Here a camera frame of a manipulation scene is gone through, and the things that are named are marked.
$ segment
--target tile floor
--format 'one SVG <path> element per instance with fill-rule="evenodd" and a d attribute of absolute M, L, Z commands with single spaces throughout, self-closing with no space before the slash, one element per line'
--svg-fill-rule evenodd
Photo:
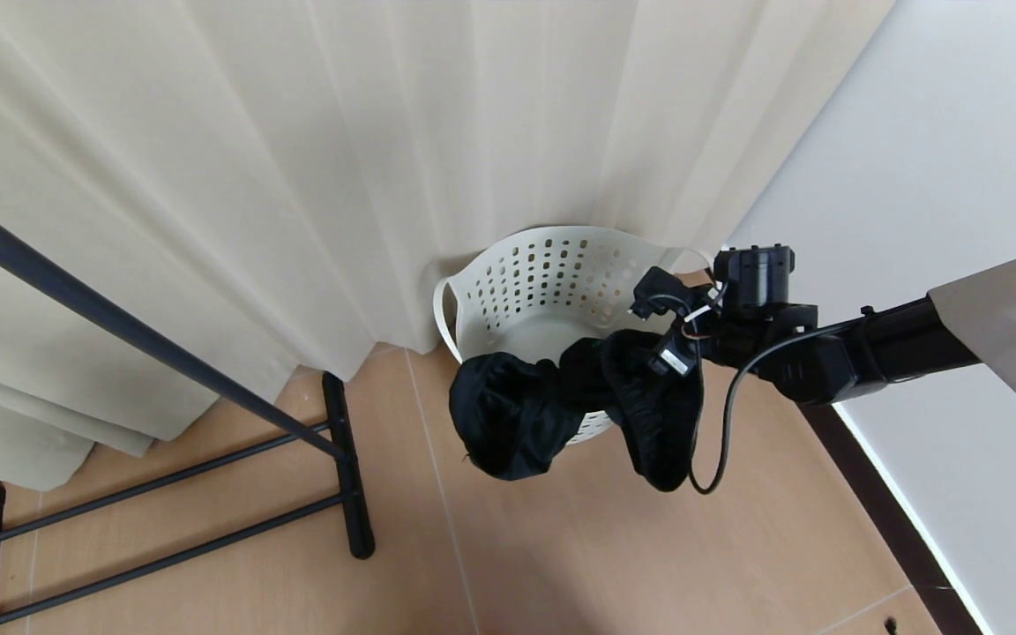
<path fill-rule="evenodd" d="M 739 394 L 720 491 L 660 494 L 633 473 L 620 433 L 569 447 L 519 483 L 464 461 L 448 416 L 456 370 L 379 346 L 346 385 L 378 551 L 347 554 L 338 510 L 300 519 L 0 627 L 0 635 L 935 634 L 936 628 L 810 427 L 769 386 Z M 731 374 L 706 372 L 710 469 Z M 324 417 L 319 375 L 277 400 Z M 220 402 L 146 458 L 98 447 L 71 482 L 11 487 L 8 523 L 238 449 L 277 431 Z M 3 549 L 0 611 L 182 550 L 322 498 L 333 464 L 295 443 Z"/>

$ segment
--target laundry basket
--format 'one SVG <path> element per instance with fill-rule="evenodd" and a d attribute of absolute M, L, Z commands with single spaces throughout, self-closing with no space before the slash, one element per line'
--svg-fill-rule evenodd
<path fill-rule="evenodd" d="M 438 282 L 434 317 L 458 362 L 497 351 L 528 363 L 558 362 L 581 337 L 629 328 L 664 332 L 670 318 L 644 322 L 626 310 L 642 274 L 653 265 L 669 269 L 683 253 L 606 228 L 527 230 Z M 605 411 L 588 412 L 568 444 L 613 425 Z"/>

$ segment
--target beige curtain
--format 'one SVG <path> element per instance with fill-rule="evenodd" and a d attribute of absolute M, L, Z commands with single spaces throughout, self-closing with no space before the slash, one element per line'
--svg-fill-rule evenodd
<path fill-rule="evenodd" d="M 0 0 L 0 223 L 271 397 L 528 226 L 715 251 L 890 4 Z M 212 400 L 0 271 L 0 479 Z"/>

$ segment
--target black cloth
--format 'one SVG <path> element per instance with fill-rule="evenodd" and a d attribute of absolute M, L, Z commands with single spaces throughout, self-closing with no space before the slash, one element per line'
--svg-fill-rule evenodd
<path fill-rule="evenodd" d="M 633 469 L 662 492 L 688 478 L 703 402 L 700 373 L 649 369 L 658 334 L 616 331 L 581 338 L 528 365 L 507 353 L 468 359 L 449 389 L 449 411 L 472 463 L 505 480 L 545 473 L 586 412 L 621 427 Z"/>

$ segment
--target black metal rack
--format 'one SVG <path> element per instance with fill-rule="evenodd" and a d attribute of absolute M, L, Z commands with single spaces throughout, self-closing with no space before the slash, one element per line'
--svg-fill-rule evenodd
<path fill-rule="evenodd" d="M 65 519 L 75 518 L 77 515 L 101 509 L 125 499 L 133 498 L 146 492 L 157 490 L 174 483 L 181 482 L 188 478 L 193 478 L 214 467 L 228 465 L 241 458 L 251 457 L 251 455 L 273 449 L 279 445 L 290 443 L 294 439 L 306 442 L 316 449 L 331 455 L 335 459 L 336 474 L 339 483 L 339 490 L 336 494 L 321 498 L 319 501 L 299 507 L 297 510 L 288 511 L 285 514 L 266 519 L 266 521 L 247 526 L 245 529 L 234 531 L 223 535 L 220 538 L 210 539 L 208 543 L 191 547 L 154 560 L 154 562 L 132 568 L 116 575 L 109 576 L 100 581 L 85 584 L 72 590 L 64 591 L 49 598 L 38 599 L 36 602 L 19 607 L 10 612 L 0 614 L 0 626 L 13 622 L 16 619 L 25 618 L 50 610 L 50 608 L 71 602 L 73 599 L 83 598 L 85 595 L 97 593 L 129 582 L 131 579 L 141 578 L 144 575 L 164 570 L 164 568 L 174 566 L 191 558 L 197 558 L 208 552 L 220 550 L 223 547 L 257 535 L 262 531 L 268 531 L 279 525 L 295 521 L 295 519 L 305 518 L 316 511 L 326 510 L 327 507 L 342 504 L 343 518 L 346 523 L 347 544 L 351 547 L 351 555 L 355 558 L 367 559 L 375 552 L 375 537 L 371 533 L 371 519 L 367 515 L 367 501 L 364 496 L 363 479 L 359 473 L 359 461 L 356 455 L 355 439 L 351 434 L 351 419 L 347 415 L 347 404 L 343 395 L 343 383 L 330 373 L 324 374 L 324 401 L 327 406 L 327 421 L 314 426 L 305 426 L 296 421 L 275 405 L 259 397 L 245 386 L 242 386 L 234 379 L 226 377 L 213 366 L 207 365 L 201 359 L 195 358 L 182 346 L 163 336 L 156 330 L 151 329 L 144 322 L 138 321 L 132 314 L 121 309 L 120 306 L 112 303 L 108 298 L 102 297 L 96 291 L 89 289 L 84 282 L 77 280 L 67 270 L 60 268 L 42 256 L 0 226 L 0 266 L 8 270 L 21 280 L 42 292 L 54 301 L 61 303 L 74 313 L 87 318 L 97 326 L 109 331 L 114 336 L 122 338 L 137 350 L 157 359 L 158 362 L 172 367 L 175 371 L 180 371 L 187 378 L 194 379 L 202 386 L 208 387 L 223 397 L 245 407 L 246 410 L 265 419 L 285 431 L 282 437 L 272 438 L 269 441 L 257 443 L 250 447 L 238 451 L 231 451 L 221 457 L 211 458 L 209 461 L 198 465 L 186 467 L 180 471 L 150 480 L 137 486 L 128 488 L 116 494 L 110 494 L 89 501 L 68 510 L 34 519 L 34 521 L 20 524 L 18 526 L 3 528 L 3 509 L 5 507 L 5 490 L 0 486 L 0 546 L 4 539 L 15 538 L 17 535 L 28 533 L 41 529 L 41 527 L 51 525 Z M 331 441 L 321 437 L 321 431 L 329 431 Z"/>

